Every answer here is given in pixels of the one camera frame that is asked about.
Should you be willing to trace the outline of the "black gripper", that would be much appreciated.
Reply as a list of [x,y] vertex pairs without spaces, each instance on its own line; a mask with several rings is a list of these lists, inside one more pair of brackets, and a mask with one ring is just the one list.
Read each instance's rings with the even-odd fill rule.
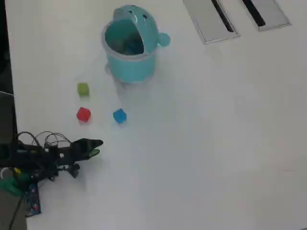
[[57,148],[57,165],[73,165],[81,159],[89,160],[100,153],[100,150],[96,148],[101,145],[103,141],[100,139],[82,138],[72,142],[68,147]]

